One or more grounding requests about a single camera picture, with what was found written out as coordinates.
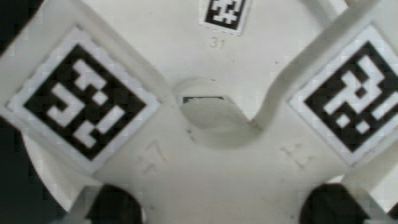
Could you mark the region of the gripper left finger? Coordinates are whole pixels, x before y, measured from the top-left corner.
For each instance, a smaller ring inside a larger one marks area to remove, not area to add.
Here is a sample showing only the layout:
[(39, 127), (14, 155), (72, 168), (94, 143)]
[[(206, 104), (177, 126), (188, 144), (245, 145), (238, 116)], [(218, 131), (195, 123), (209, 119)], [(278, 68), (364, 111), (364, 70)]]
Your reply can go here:
[(129, 193), (111, 185), (85, 186), (55, 224), (143, 224), (140, 204)]

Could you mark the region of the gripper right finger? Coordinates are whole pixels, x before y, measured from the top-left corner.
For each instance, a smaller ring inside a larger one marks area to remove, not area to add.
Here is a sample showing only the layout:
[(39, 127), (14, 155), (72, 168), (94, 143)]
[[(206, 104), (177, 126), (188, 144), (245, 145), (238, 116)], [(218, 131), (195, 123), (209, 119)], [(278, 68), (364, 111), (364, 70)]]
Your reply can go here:
[(332, 183), (312, 189), (300, 208), (298, 224), (365, 224), (387, 219), (389, 215), (360, 188)]

